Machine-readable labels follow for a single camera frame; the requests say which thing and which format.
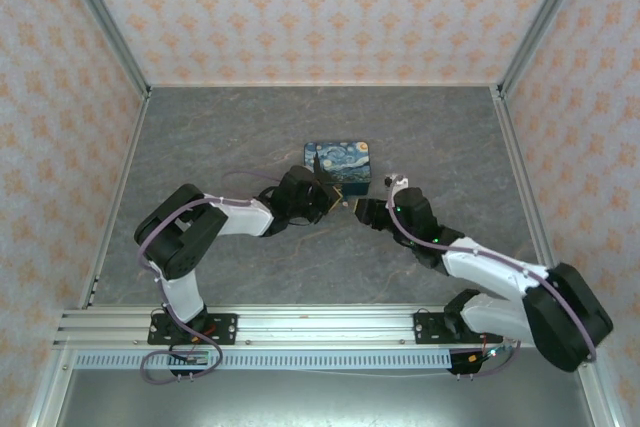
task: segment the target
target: black mounting bracket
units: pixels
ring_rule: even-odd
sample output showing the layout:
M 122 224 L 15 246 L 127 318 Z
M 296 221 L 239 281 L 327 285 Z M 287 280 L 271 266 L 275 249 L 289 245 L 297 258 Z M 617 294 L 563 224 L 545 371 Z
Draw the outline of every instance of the black mounting bracket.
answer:
M 445 312 L 416 312 L 413 314 L 413 333 L 418 345 L 485 342 L 485 334 L 478 334 L 466 327 L 460 328 L 460 323 L 452 322 L 451 315 Z M 486 343 L 502 343 L 502 337 L 486 334 Z
M 235 345 L 238 333 L 237 314 L 207 314 L 203 332 L 218 345 Z M 151 326 L 147 337 L 149 345 L 192 344 L 192 336 L 180 329 L 165 312 L 151 315 Z

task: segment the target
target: gray marble floor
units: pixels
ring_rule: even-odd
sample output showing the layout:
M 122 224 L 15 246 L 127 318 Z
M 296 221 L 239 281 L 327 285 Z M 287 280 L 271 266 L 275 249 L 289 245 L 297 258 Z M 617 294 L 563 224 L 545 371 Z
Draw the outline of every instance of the gray marble floor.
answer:
M 506 254 L 535 259 L 487 88 L 289 87 L 155 89 L 127 179 L 96 304 L 154 304 L 135 263 L 136 226 L 183 183 L 227 197 L 269 181 L 222 175 L 256 169 L 281 177 L 317 140 L 364 140 L 370 196 L 386 173 L 409 176 L 441 222 Z M 269 239 L 215 241 L 197 270 L 209 304 L 443 304 L 468 283 L 427 270 L 391 235 L 340 207 L 319 224 Z

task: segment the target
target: starry night box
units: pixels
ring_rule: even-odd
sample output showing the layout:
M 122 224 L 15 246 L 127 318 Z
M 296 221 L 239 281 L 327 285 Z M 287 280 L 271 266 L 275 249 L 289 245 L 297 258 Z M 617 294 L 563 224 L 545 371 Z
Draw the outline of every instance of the starry night box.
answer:
M 333 186 L 344 197 L 367 195 L 371 183 L 369 146 L 366 142 L 309 142 L 304 146 L 304 165 L 313 169 L 318 154 L 322 170 L 335 179 Z

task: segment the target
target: purple cable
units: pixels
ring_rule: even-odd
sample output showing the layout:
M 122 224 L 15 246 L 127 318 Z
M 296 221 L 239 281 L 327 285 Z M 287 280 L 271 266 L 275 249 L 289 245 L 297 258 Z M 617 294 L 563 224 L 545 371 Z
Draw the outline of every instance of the purple cable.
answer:
M 403 178 L 404 178 L 404 176 L 398 175 L 393 179 L 393 181 L 397 182 L 397 181 L 402 180 Z M 528 275 L 532 279 L 536 280 L 540 285 L 542 285 L 553 296 L 554 299 L 556 299 L 558 301 L 558 304 L 560 304 L 560 306 L 567 313 L 567 315 L 569 316 L 571 321 L 575 324 L 575 326 L 580 331 L 580 335 L 582 335 L 582 338 L 584 339 L 584 342 L 587 345 L 587 348 L 589 349 L 589 355 L 590 355 L 591 362 L 595 362 L 595 360 L 596 360 L 596 347 L 595 347 L 595 345 L 593 345 L 593 341 L 591 340 L 591 337 L 589 337 L 589 333 L 587 332 L 587 329 L 585 328 L 584 324 L 582 323 L 582 321 L 580 320 L 578 315 L 574 312 L 574 310 L 571 308 L 571 306 L 567 303 L 567 301 L 564 300 L 564 298 L 560 295 L 560 293 L 549 282 L 547 282 L 546 279 L 544 279 L 543 277 L 539 276 L 535 272 L 527 271 L 527 269 L 525 269 L 524 267 L 522 267 L 522 266 L 518 265 L 517 263 L 515 263 L 515 262 L 513 262 L 513 261 L 511 261 L 511 260 L 509 260 L 509 259 L 507 259 L 507 258 L 505 258 L 505 257 L 503 257 L 501 255 L 498 255 L 498 254 L 496 254 L 494 252 L 488 252 L 486 250 L 476 250 L 476 249 L 471 249 L 471 248 L 468 248 L 468 247 L 452 247 L 452 246 L 449 246 L 449 245 L 432 244 L 431 242 L 425 242 L 424 240 L 420 240 L 417 237 L 414 237 L 413 235 L 411 235 L 407 231 L 407 229 L 405 229 L 402 226 L 402 224 L 400 223 L 400 221 L 396 217 L 395 204 L 393 203 L 393 189 L 392 188 L 389 189 L 389 197 L 388 197 L 387 204 L 388 204 L 387 208 L 389 210 L 389 214 L 391 215 L 391 220 L 393 221 L 393 224 L 398 228 L 398 230 L 407 239 L 415 242 L 418 245 L 422 245 L 424 247 L 429 247 L 431 249 L 443 250 L 443 251 L 461 252 L 463 254 L 472 254 L 472 255 L 481 255 L 482 257 L 487 257 L 488 259 L 497 260 L 498 262 L 501 262 L 502 264 L 506 265 L 507 267 L 512 268 L 513 270 L 515 270 L 517 272 L 520 272 L 520 273 L 525 273 L 526 272 L 526 275 Z
M 138 264 L 143 269 L 148 270 L 154 274 L 155 276 L 154 280 L 156 284 L 158 284 L 158 289 L 160 290 L 160 297 L 162 298 L 162 302 L 166 307 L 167 312 L 169 312 L 169 315 L 171 316 L 173 321 L 176 323 L 176 325 L 178 325 L 178 327 L 188 332 L 189 334 L 193 335 L 194 337 L 197 337 L 200 340 L 203 340 L 204 342 L 211 345 L 213 348 L 215 348 L 218 351 L 218 360 L 211 367 L 203 370 L 202 372 L 198 372 L 196 374 L 190 374 L 189 379 L 191 380 L 197 379 L 199 377 L 205 376 L 213 372 L 222 362 L 222 349 L 220 348 L 220 346 L 215 340 L 207 337 L 206 335 L 201 334 L 200 332 L 197 332 L 196 330 L 192 329 L 191 327 L 186 325 L 184 322 L 182 322 L 178 318 L 175 311 L 173 310 L 173 307 L 171 307 L 171 304 L 169 303 L 169 299 L 167 298 L 167 294 L 165 293 L 164 288 L 162 287 L 162 282 L 161 282 L 162 277 L 160 273 L 151 266 L 149 261 L 145 258 L 144 253 L 147 251 L 147 248 L 149 247 L 151 242 L 153 242 L 153 240 L 158 236 L 158 234 L 162 232 L 162 230 L 165 229 L 171 222 L 177 219 L 183 212 L 186 212 L 187 210 L 190 210 L 191 208 L 196 207 L 198 205 L 223 204 L 223 203 L 226 205 L 235 205 L 239 207 L 247 207 L 251 205 L 250 200 L 227 200 L 227 199 L 218 198 L 218 197 L 206 197 L 204 199 L 198 199 L 198 200 L 189 202 L 183 205 L 182 207 L 180 207 L 179 209 L 177 209 L 175 212 L 173 212 L 169 217 L 167 217 L 162 222 L 160 222 L 160 225 L 158 225 L 158 227 L 156 227 L 151 231 L 151 233 L 147 236 L 147 238 L 144 239 L 144 242 L 140 244 L 140 248 L 138 249 L 138 254 L 136 256 L 138 260 Z M 145 355 L 144 358 L 142 359 L 142 362 L 140 362 L 140 375 L 142 376 L 145 382 L 148 382 L 153 385 L 165 385 L 165 384 L 171 384 L 173 382 L 180 382 L 180 380 L 182 379 L 182 376 L 180 375 L 178 377 L 173 377 L 173 378 L 163 379 L 163 380 L 152 379 L 146 374 L 146 369 L 144 368 L 144 366 L 146 365 L 148 360 L 155 355 L 174 355 L 174 354 L 189 355 L 190 353 L 191 351 L 188 351 L 188 350 L 184 350 L 184 351 L 183 350 L 154 350 L 153 352 L 150 352 L 149 354 Z

